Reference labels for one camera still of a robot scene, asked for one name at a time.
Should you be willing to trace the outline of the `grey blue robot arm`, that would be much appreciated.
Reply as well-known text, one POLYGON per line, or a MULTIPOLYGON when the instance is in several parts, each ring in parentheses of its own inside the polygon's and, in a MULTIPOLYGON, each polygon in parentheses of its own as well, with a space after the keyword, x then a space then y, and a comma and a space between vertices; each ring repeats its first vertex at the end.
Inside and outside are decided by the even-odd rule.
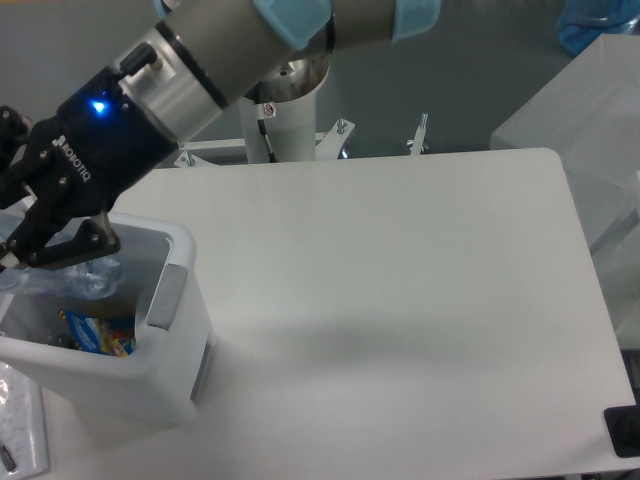
POLYGON ((31 122, 1 110, 1 205, 33 203, 3 269, 56 270, 120 248, 118 197, 281 65, 422 34, 437 1, 178 1, 138 43, 31 122))

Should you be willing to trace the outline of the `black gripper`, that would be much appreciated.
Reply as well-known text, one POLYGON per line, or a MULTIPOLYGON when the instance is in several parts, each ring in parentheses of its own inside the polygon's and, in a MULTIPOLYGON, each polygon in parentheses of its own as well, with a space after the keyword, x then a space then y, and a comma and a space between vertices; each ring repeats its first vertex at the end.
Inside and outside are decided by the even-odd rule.
POLYGON ((4 268, 59 270, 120 252, 121 240, 101 212, 173 153, 177 141, 147 118, 116 79, 115 68, 102 69, 34 128, 28 117, 1 106, 4 268), (23 180, 11 166, 26 146, 25 160, 45 150, 52 160, 23 180), (44 207, 21 200, 30 194, 25 184, 44 207))

